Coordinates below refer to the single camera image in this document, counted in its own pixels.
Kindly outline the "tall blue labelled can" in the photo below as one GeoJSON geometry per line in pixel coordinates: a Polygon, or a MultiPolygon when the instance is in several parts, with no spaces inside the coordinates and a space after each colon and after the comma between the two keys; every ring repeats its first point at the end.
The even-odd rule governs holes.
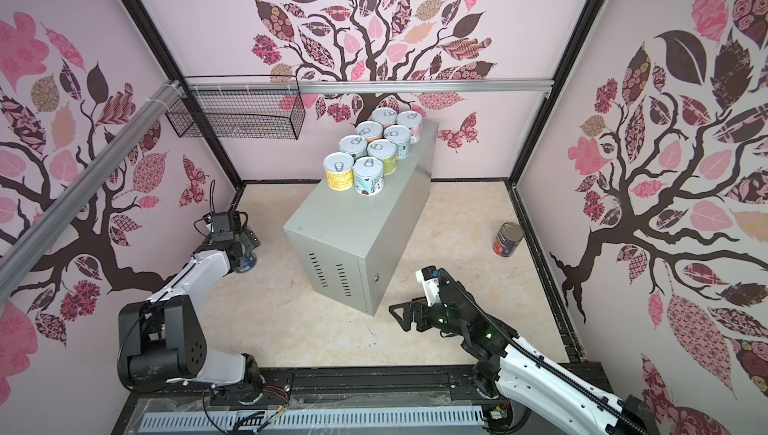
{"type": "Polygon", "coordinates": [[[236,273],[247,273],[252,270],[257,264],[257,256],[253,253],[245,254],[239,262],[239,265],[235,268],[236,273]]]}

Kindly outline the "yellow labelled can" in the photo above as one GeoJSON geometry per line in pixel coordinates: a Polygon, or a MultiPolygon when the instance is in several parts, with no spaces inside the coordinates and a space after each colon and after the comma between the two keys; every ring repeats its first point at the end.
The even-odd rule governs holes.
{"type": "Polygon", "coordinates": [[[335,191],[345,191],[353,187],[354,158],[343,152],[334,152],[325,157],[323,168],[328,186],[335,191]]]}

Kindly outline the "small light blue can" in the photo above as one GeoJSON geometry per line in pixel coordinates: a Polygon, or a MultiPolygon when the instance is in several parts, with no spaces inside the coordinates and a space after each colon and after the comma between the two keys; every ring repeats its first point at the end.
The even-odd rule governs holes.
{"type": "Polygon", "coordinates": [[[339,151],[350,155],[354,160],[368,155],[368,141],[360,135],[347,135],[338,143],[339,151]]]}

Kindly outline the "green labelled can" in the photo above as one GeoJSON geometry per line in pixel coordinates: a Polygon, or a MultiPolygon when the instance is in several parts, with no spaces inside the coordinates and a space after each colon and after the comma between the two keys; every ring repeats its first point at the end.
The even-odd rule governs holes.
{"type": "Polygon", "coordinates": [[[396,146],[386,139],[376,139],[367,146],[370,157],[378,159],[383,165],[383,175],[388,176],[396,170],[396,146]]]}

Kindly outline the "orange labelled can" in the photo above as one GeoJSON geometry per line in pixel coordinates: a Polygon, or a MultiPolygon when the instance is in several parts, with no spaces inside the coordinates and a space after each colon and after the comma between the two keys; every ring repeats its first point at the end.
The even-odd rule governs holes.
{"type": "Polygon", "coordinates": [[[376,121],[363,121],[356,128],[355,133],[363,137],[368,143],[383,138],[383,126],[376,121]]]}

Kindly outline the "grey teal can front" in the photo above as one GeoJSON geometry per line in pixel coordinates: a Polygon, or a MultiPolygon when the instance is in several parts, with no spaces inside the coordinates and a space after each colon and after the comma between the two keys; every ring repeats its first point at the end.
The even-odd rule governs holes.
{"type": "Polygon", "coordinates": [[[411,131],[403,125],[390,125],[384,130],[384,138],[396,149],[396,158],[402,160],[410,155],[411,131]]]}

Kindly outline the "pink white labelled can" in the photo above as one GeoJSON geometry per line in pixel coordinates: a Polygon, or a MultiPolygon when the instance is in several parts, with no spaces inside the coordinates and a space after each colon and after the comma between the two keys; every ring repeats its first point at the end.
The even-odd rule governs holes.
{"type": "Polygon", "coordinates": [[[412,144],[418,143],[422,136],[423,115],[415,110],[406,110],[397,115],[397,123],[410,131],[412,144]]]}

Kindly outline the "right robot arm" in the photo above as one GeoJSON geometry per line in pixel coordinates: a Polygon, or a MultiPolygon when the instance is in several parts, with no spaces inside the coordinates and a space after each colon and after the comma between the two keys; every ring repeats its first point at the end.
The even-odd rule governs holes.
{"type": "Polygon", "coordinates": [[[566,434],[657,434],[643,400],[624,399],[554,362],[515,329],[487,313],[447,270],[416,272],[422,297],[388,307],[408,332],[436,329],[461,339],[476,360],[473,384],[485,397],[502,397],[537,413],[566,434]]]}

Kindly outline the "grey metal cabinet box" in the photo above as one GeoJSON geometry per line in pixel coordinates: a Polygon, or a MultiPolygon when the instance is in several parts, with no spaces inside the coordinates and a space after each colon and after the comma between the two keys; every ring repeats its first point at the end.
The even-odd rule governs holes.
{"type": "Polygon", "coordinates": [[[426,120],[408,158],[373,196],[320,182],[283,229],[313,289],[373,316],[430,194],[439,124],[426,120]]]}

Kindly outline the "brown labelled can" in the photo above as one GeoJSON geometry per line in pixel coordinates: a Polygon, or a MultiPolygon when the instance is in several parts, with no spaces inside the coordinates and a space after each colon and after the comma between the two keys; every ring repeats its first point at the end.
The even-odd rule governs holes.
{"type": "Polygon", "coordinates": [[[509,257],[524,239],[522,227],[515,222],[503,223],[493,243],[494,252],[502,257],[509,257]]]}

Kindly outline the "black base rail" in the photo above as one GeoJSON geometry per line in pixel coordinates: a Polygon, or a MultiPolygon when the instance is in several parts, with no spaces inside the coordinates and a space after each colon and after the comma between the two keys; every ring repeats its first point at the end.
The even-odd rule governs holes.
{"type": "MultiPolygon", "coordinates": [[[[601,390],[612,387],[599,362],[566,363],[565,368],[574,375],[601,390]]],[[[472,365],[434,366],[380,366],[380,367],[314,367],[314,368],[261,368],[265,386],[277,387],[278,394],[292,400],[315,401],[320,396],[348,398],[368,394],[437,394],[447,395],[450,401],[483,403],[473,385],[472,365]]],[[[142,399],[170,396],[174,401],[200,401],[205,385],[190,383],[175,385],[154,393],[130,394],[121,416],[127,415],[142,399]]]]}

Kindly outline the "back aluminium rail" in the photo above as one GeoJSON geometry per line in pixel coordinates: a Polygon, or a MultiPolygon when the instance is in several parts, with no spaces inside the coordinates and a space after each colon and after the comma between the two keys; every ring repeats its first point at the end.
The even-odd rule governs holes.
{"type": "Polygon", "coordinates": [[[336,93],[429,93],[429,92],[544,92],[549,93],[554,81],[545,78],[476,79],[476,80],[398,80],[398,81],[290,81],[290,82],[221,82],[188,81],[192,91],[288,90],[301,94],[336,93]]]}

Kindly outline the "left aluminium rail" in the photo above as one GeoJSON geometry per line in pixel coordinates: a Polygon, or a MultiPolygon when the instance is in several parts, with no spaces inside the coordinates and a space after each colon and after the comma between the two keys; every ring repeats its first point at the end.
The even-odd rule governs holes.
{"type": "Polygon", "coordinates": [[[135,115],[76,180],[45,210],[1,260],[1,299],[6,300],[45,254],[79,211],[151,126],[184,94],[181,83],[167,81],[147,99],[135,115]]]}

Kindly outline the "black corner frame post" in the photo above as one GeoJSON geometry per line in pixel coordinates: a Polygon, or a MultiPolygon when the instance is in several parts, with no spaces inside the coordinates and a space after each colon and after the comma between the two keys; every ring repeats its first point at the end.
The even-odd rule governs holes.
{"type": "Polygon", "coordinates": [[[188,113],[191,115],[193,123],[198,127],[202,137],[211,149],[214,158],[223,170],[227,179],[235,190],[240,190],[245,183],[240,177],[234,163],[225,151],[223,144],[214,134],[214,130],[203,113],[203,109],[198,103],[197,98],[189,91],[189,86],[182,74],[176,60],[174,59],[168,45],[163,39],[160,31],[151,18],[142,0],[120,0],[127,10],[134,25],[139,30],[141,36],[154,55],[164,74],[172,82],[177,82],[182,90],[181,96],[188,113]]]}

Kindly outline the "black right corner post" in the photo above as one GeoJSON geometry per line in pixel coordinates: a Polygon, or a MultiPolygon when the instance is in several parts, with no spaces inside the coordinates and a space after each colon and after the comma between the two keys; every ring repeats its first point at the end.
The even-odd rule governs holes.
{"type": "Polygon", "coordinates": [[[566,87],[569,76],[576,65],[582,49],[586,45],[588,36],[594,27],[602,8],[607,0],[586,0],[579,13],[576,25],[565,45],[564,51],[555,67],[553,85],[541,102],[532,124],[523,140],[517,160],[510,176],[507,178],[507,188],[515,188],[528,166],[533,152],[541,138],[549,118],[554,111],[556,102],[566,87]]]}

